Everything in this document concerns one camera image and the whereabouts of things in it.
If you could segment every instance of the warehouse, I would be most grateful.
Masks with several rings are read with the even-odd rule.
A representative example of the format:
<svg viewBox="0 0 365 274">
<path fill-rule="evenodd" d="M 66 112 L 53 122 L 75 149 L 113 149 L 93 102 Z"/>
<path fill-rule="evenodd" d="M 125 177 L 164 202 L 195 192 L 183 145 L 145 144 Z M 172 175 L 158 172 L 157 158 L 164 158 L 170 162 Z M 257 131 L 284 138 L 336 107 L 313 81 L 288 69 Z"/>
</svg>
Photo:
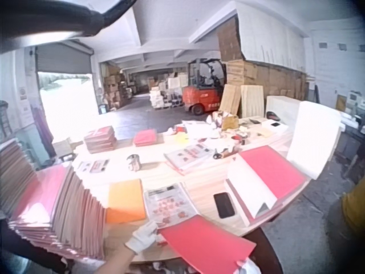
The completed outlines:
<svg viewBox="0 0 365 274">
<path fill-rule="evenodd" d="M 30 9 L 44 28 L 60 20 L 51 41 L 31 20 L 25 30 L 40 36 L 8 43 L 6 26 L 27 6 L 1 27 L 1 261 L 24 266 L 14 273 L 359 264 L 365 25 L 356 5 L 64 1 L 63 19 L 56 6 L 42 14 L 40 0 Z"/>
</svg>

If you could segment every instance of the ceiling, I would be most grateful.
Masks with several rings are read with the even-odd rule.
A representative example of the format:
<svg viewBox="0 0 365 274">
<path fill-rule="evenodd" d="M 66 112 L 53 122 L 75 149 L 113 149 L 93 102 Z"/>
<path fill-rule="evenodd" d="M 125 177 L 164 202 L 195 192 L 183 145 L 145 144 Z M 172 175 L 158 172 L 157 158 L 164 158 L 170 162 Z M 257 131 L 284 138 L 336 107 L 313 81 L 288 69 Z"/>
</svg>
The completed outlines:
<svg viewBox="0 0 365 274">
<path fill-rule="evenodd" d="M 118 2 L 66 1 L 101 13 Z M 300 18 L 299 21 L 305 23 L 356 15 L 346 0 L 237 1 L 265 12 L 274 9 L 273 13 L 281 13 L 284 21 Z M 94 49 L 98 62 L 110 61 L 124 70 L 136 72 L 180 66 L 195 58 L 219 57 L 214 29 L 235 13 L 235 3 L 230 0 L 137 0 L 113 25 L 95 37 L 80 40 Z"/>
</svg>

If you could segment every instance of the orange envelope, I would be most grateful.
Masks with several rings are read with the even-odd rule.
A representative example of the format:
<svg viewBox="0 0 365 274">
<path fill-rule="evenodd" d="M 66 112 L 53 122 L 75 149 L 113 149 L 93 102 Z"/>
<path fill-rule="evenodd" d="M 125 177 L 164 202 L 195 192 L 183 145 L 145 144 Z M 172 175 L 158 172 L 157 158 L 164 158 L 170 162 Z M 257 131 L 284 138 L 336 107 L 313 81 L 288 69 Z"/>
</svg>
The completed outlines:
<svg viewBox="0 0 365 274">
<path fill-rule="evenodd" d="M 107 224 L 127 223 L 146 218 L 141 180 L 111 184 L 107 209 Z"/>
</svg>

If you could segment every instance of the open doorway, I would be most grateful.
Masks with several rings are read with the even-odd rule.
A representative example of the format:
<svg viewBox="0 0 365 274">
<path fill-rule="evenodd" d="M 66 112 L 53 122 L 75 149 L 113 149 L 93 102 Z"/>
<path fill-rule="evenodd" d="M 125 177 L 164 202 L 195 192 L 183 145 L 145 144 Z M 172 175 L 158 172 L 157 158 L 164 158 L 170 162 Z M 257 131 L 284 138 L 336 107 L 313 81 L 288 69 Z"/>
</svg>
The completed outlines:
<svg viewBox="0 0 365 274">
<path fill-rule="evenodd" d="M 91 74 L 38 72 L 40 97 L 55 140 L 81 140 L 98 116 Z"/>
</svg>

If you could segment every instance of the white glove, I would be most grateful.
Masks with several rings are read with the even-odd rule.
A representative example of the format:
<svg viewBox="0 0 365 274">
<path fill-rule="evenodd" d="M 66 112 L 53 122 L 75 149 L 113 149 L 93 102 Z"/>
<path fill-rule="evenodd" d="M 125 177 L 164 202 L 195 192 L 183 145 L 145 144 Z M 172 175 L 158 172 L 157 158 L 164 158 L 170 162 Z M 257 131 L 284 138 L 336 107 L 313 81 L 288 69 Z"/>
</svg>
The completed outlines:
<svg viewBox="0 0 365 274">
<path fill-rule="evenodd" d="M 138 254 L 156 241 L 156 232 L 156 222 L 149 221 L 133 232 L 132 237 L 125 243 L 125 246 Z"/>
<path fill-rule="evenodd" d="M 253 261 L 247 258 L 244 262 L 237 262 L 238 269 L 233 274 L 261 274 L 260 269 Z"/>
</svg>

